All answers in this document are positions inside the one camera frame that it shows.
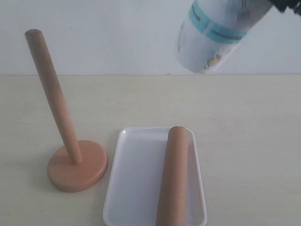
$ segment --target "white rectangular tray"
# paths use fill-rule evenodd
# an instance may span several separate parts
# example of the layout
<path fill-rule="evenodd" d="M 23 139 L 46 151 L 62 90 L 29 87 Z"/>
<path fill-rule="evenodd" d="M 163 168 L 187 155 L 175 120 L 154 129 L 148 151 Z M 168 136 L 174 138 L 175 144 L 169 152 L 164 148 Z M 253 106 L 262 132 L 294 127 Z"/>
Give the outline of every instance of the white rectangular tray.
<path fill-rule="evenodd" d="M 118 138 L 103 209 L 108 226 L 155 226 L 170 128 L 129 127 Z M 188 157 L 187 226 L 207 220 L 194 134 Z"/>

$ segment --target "wooden dowel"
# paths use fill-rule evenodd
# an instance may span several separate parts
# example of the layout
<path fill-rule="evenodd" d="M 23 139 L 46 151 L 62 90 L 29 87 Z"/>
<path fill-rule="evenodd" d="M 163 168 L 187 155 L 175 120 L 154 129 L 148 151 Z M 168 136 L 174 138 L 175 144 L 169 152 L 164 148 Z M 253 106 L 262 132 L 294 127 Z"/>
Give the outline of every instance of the wooden dowel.
<path fill-rule="evenodd" d="M 189 133 L 173 127 L 168 133 L 156 226 L 186 226 Z"/>
<path fill-rule="evenodd" d="M 82 162 L 79 144 L 43 33 L 32 29 L 25 37 L 71 164 L 78 165 Z"/>

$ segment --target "table surface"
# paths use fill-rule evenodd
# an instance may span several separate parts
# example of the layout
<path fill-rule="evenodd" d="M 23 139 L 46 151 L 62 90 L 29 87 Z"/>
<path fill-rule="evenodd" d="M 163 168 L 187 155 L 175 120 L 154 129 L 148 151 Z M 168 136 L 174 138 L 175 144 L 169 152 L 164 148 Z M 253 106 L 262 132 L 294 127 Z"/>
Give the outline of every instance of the table surface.
<path fill-rule="evenodd" d="M 0 226 L 103 226 L 118 133 L 194 131 L 207 226 L 301 225 L 301 76 L 60 77 L 78 139 L 102 144 L 104 177 L 62 193 L 47 163 L 63 145 L 37 76 L 0 77 Z"/>

